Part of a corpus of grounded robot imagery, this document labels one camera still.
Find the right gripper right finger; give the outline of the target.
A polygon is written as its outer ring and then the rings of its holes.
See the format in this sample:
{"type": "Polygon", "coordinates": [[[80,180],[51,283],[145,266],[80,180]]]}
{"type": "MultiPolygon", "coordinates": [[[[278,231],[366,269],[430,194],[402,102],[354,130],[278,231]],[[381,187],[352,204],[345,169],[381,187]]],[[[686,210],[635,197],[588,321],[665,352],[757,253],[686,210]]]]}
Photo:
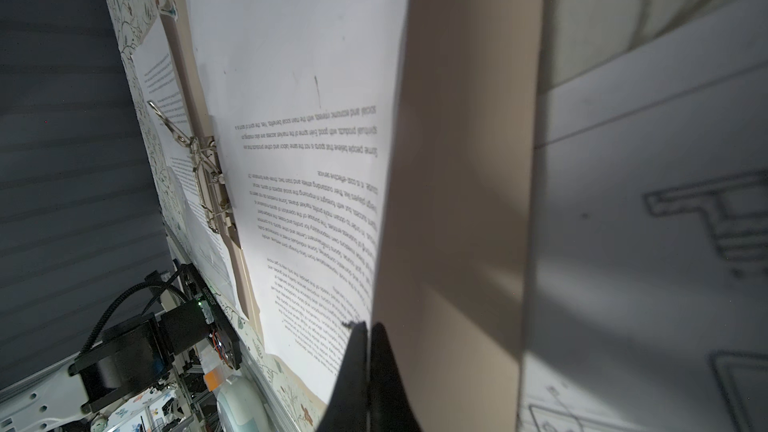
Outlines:
{"type": "Polygon", "coordinates": [[[407,398],[386,328],[371,332],[369,365],[370,430],[373,432],[421,432],[407,398]]]}

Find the technical drawing paper sheet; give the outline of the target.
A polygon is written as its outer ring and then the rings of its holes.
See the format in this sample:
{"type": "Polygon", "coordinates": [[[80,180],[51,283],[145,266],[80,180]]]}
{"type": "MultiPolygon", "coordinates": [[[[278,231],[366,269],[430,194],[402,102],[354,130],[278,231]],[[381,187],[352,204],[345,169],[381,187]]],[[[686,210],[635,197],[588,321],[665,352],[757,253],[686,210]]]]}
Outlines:
{"type": "Polygon", "coordinates": [[[518,427],[767,427],[767,0],[541,101],[518,427]]]}

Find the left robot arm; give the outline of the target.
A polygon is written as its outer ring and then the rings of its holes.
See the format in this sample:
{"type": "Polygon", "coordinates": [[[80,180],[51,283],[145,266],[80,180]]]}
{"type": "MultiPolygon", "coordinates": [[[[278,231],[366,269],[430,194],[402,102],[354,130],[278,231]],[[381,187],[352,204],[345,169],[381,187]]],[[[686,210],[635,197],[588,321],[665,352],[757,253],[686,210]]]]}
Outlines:
{"type": "Polygon", "coordinates": [[[201,273],[193,264],[175,265],[167,280],[153,275],[119,295],[102,314],[73,360],[34,378],[1,402],[4,431],[50,431],[101,412],[168,379],[175,360],[201,341],[209,342],[231,369],[242,363],[240,339],[201,273]],[[118,308],[149,290],[179,299],[171,310],[146,313],[115,326],[118,308]]]}

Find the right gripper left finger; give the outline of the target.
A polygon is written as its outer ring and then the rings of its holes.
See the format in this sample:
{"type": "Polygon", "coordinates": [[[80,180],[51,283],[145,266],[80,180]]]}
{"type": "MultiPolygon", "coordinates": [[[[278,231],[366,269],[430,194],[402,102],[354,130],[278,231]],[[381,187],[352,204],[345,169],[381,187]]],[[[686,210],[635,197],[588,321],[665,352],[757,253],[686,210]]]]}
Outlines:
{"type": "Polygon", "coordinates": [[[368,328],[365,322],[351,329],[339,374],[317,432],[368,430],[368,328]]]}

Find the beige paper folder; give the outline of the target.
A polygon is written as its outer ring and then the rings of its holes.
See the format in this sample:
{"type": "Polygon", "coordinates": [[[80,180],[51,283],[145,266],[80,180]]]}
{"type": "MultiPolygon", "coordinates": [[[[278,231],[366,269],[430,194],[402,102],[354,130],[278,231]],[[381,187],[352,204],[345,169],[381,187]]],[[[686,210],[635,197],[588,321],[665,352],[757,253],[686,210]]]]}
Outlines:
{"type": "Polygon", "coordinates": [[[543,0],[408,0],[371,319],[422,431],[518,422],[543,0]]]}

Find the printed paper sheet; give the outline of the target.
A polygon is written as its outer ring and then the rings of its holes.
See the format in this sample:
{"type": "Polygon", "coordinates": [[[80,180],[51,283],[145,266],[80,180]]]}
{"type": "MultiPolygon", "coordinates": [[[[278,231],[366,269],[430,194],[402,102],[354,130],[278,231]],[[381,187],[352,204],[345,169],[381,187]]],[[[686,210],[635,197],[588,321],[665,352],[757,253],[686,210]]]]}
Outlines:
{"type": "Polygon", "coordinates": [[[179,205],[181,225],[174,234],[204,278],[212,282],[238,315],[248,319],[238,293],[231,255],[221,235],[209,224],[190,148],[174,138],[170,124],[192,136],[186,97],[176,60],[160,18],[148,28],[131,55],[141,93],[140,106],[147,113],[159,141],[161,168],[168,175],[168,189],[179,205]]]}
{"type": "Polygon", "coordinates": [[[371,319],[408,0],[186,0],[264,348],[320,400],[371,319]]]}

